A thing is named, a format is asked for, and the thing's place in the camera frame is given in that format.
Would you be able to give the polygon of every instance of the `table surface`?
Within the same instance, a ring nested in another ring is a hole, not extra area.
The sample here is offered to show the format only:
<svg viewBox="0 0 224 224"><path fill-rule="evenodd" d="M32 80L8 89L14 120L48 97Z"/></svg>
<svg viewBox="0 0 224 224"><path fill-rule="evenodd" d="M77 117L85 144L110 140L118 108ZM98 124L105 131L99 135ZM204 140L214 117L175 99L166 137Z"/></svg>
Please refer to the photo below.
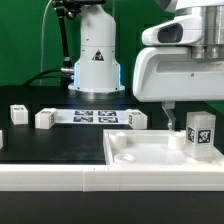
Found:
<svg viewBox="0 0 224 224"><path fill-rule="evenodd" d="M11 104L24 104L30 124L14 126ZM166 129L161 103L140 103L128 95L88 101L67 96L56 87L0 87L0 129L4 133L2 164L105 164L104 129L130 129L127 125L55 125L36 130L34 115L45 107L86 110L139 109L149 117L149 129ZM204 102L179 102L174 110L186 125L186 113L216 115L215 144L223 150L223 115ZM224 192L0 192L2 223L224 223Z"/></svg>

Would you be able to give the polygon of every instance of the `white cube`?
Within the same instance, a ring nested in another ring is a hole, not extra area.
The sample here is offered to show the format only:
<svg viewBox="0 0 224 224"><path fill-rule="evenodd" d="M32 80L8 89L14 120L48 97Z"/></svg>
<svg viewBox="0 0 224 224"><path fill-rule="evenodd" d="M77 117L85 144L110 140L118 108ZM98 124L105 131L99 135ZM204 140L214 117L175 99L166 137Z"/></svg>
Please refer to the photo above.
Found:
<svg viewBox="0 0 224 224"><path fill-rule="evenodd" d="M147 129L148 117L140 110L126 110L126 118L134 130Z"/></svg>
<svg viewBox="0 0 224 224"><path fill-rule="evenodd" d="M56 120L57 109L45 108L35 115L35 128L50 129Z"/></svg>
<svg viewBox="0 0 224 224"><path fill-rule="evenodd" d="M28 110L24 105L11 105L10 114L14 125L28 124Z"/></svg>
<svg viewBox="0 0 224 224"><path fill-rule="evenodd" d="M3 136L2 136L2 131L0 131L0 149L3 147Z"/></svg>
<svg viewBox="0 0 224 224"><path fill-rule="evenodd" d="M186 153L197 160L214 156L215 120L213 114L192 112L187 114Z"/></svg>

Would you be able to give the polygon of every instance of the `green backdrop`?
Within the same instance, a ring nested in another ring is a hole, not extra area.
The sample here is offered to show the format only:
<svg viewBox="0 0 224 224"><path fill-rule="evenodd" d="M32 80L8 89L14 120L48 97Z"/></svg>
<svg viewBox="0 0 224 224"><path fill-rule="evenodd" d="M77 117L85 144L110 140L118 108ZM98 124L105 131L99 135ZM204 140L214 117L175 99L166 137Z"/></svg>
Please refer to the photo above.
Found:
<svg viewBox="0 0 224 224"><path fill-rule="evenodd" d="M48 0L1 1L0 3L0 85L20 85L40 72L41 26ZM103 6L112 14L113 0ZM134 63L144 48L141 34L148 27L173 18L163 12L153 0L116 0L117 23L116 58L122 67L122 84L132 86ZM80 18L66 21L70 55L73 62L80 54ZM53 7L50 8L45 29L44 70L60 68L62 50L58 21ZM58 85L58 81L42 82ZM224 111L223 103L213 106Z"/></svg>

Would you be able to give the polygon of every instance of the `black cable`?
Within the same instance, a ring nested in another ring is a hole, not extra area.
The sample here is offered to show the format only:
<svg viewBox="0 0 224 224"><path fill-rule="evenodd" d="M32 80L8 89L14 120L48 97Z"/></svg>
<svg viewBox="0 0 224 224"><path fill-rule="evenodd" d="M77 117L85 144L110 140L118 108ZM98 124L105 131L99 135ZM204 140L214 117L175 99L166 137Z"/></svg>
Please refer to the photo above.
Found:
<svg viewBox="0 0 224 224"><path fill-rule="evenodd" d="M36 78L33 78L33 81L37 80L37 79L61 79L61 78L71 78L70 76L68 75L55 75L55 76L44 76L44 77L36 77Z"/></svg>
<svg viewBox="0 0 224 224"><path fill-rule="evenodd" d="M39 73L38 75L35 75L33 78L29 79L28 81L26 81L25 83L23 83L23 86L29 86L30 83L32 83L34 80L41 79L43 78L44 75L50 74L50 73L55 73L55 72L60 72L61 69L60 68L56 68L56 69L50 69L44 72Z"/></svg>

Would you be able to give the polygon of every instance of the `white robot body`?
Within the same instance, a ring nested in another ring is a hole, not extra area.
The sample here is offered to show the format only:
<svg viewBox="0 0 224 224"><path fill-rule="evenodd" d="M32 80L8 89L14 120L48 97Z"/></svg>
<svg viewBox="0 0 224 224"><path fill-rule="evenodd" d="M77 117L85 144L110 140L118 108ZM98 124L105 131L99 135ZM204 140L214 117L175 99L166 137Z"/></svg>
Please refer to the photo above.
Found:
<svg viewBox="0 0 224 224"><path fill-rule="evenodd" d="M148 47L137 57L133 94L141 102L224 99L224 62L194 60L188 47Z"/></svg>
<svg viewBox="0 0 224 224"><path fill-rule="evenodd" d="M103 94L124 90L115 59L114 19L100 5L84 6L81 16L81 56L69 89Z"/></svg>
<svg viewBox="0 0 224 224"><path fill-rule="evenodd" d="M201 6L208 7L222 5L224 5L224 0L178 0L176 10Z"/></svg>
<svg viewBox="0 0 224 224"><path fill-rule="evenodd" d="M157 0L174 20L143 32L133 93L144 102L224 100L224 0Z"/></svg>
<svg viewBox="0 0 224 224"><path fill-rule="evenodd" d="M183 27L183 35L181 40L176 45L193 44L201 39L202 37L202 18L200 16L187 15L178 16L174 18L173 21L163 23L161 25L155 26L145 30L142 34L142 42L145 45L161 45L158 39L158 33L160 29L165 26L172 26L179 24Z"/></svg>

